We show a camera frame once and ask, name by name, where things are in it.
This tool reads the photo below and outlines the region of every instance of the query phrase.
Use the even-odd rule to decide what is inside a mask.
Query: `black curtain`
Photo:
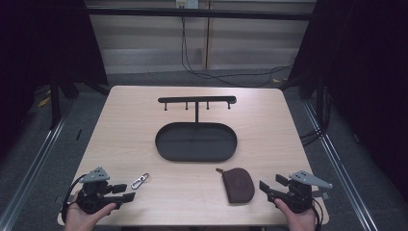
[[[291,79],[313,69],[361,143],[408,201],[408,1],[318,0]],[[309,97],[318,75],[304,78]]]
[[[38,8],[49,7],[49,10]],[[56,81],[108,85],[88,15],[58,13],[53,7],[85,7],[83,0],[0,1],[1,156],[18,134],[38,86]]]

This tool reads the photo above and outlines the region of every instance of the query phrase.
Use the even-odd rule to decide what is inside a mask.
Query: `wooden table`
[[[155,146],[157,132],[170,122],[193,122],[194,104],[188,110],[184,103],[168,104],[165,111],[158,98],[210,95],[237,97],[230,110],[222,102],[210,103],[210,110],[200,104],[200,122],[223,123],[236,132],[234,156],[223,163],[173,163],[162,158]],[[110,184],[127,184],[127,193],[134,192],[133,181],[150,174],[133,202],[99,222],[120,226],[285,224],[282,213],[259,190],[259,181],[285,193],[288,188],[275,182],[275,174],[288,177],[302,169],[313,173],[282,91],[237,88],[112,88],[75,179],[99,166],[111,175]],[[255,185],[253,199],[229,204],[216,167],[246,169]],[[320,204],[326,223],[328,215]]]

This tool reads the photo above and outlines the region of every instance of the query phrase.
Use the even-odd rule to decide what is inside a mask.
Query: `aluminum rail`
[[[304,103],[305,110],[313,123],[316,131],[320,130],[320,124],[316,118],[317,114],[310,102]],[[366,231],[378,231],[375,221],[372,218],[369,208],[364,202],[361,195],[358,193],[357,189],[354,186],[353,181],[348,175],[347,170],[345,169],[342,160],[338,152],[336,151],[332,141],[330,140],[327,133],[323,133],[320,136],[320,142],[323,146],[327,157],[329,158],[333,168],[335,169],[337,176],[339,177],[340,182],[343,185],[344,191],[347,194],[348,199],[350,200],[351,206],[353,207],[358,219],[360,220],[364,230]]]
[[[247,18],[309,21],[324,15],[312,13],[275,13],[275,12],[246,12],[221,10],[169,9],[169,8],[122,8],[122,7],[48,7],[36,6],[32,8],[43,13],[79,13],[98,15],[133,15],[133,16],[178,16],[178,17],[217,17],[217,18]]]
[[[24,176],[24,179],[15,192],[12,200],[9,202],[7,208],[3,212],[3,215],[0,217],[0,231],[10,231],[13,229],[13,225],[23,208],[24,203],[26,202],[31,192],[31,189],[37,182],[42,167],[45,165],[45,161],[48,158],[55,141],[63,130],[65,119],[71,111],[73,105],[74,100],[70,100],[69,105],[65,110],[63,116],[61,117],[59,123],[53,130],[50,130],[48,132],[47,138],[42,144],[37,157],[34,159],[33,163],[30,166],[30,169]]]

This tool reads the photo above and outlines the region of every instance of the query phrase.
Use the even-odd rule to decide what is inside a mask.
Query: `gray floor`
[[[274,73],[272,79],[283,81],[289,72],[289,69],[285,69]],[[215,75],[254,73],[254,70],[218,70],[211,73]],[[231,81],[241,87],[254,87],[267,83],[263,88],[276,88],[280,84],[270,81],[269,76],[256,75],[225,77],[222,80]],[[217,79],[198,78],[186,71],[110,75],[109,81],[111,86],[234,87]],[[73,106],[66,115],[61,133],[44,160],[44,165],[38,170],[38,178],[33,182],[34,185],[21,211],[17,211],[18,216],[13,222],[13,230],[62,230],[57,223],[61,205],[55,200],[58,196],[63,196],[68,189],[106,100],[106,96],[98,92],[81,85],[78,87],[81,93],[72,102]],[[305,102],[299,99],[297,89],[290,88],[285,90],[284,94],[299,136],[313,131],[314,127],[305,110]],[[69,108],[69,100],[62,99],[62,103],[63,110]],[[2,185],[0,212],[2,214],[8,209],[9,202],[20,186],[19,183],[26,176],[49,133],[50,117],[49,104],[42,108],[34,105],[24,121],[18,143],[0,166]],[[330,117],[327,133],[354,186],[367,204],[377,229],[407,230],[407,204],[372,162],[367,149],[355,141],[354,133],[335,108]],[[330,220],[323,225],[323,230],[364,230],[320,141],[317,140],[306,146],[305,152],[314,174],[335,186],[333,190],[325,191],[330,195],[330,198],[325,201]],[[97,227],[97,230],[119,230],[119,228]]]

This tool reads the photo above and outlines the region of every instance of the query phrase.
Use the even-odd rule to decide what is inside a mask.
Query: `coin purse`
[[[245,169],[237,167],[224,171],[217,168],[217,171],[222,174],[229,203],[247,203],[253,198],[254,183]]]

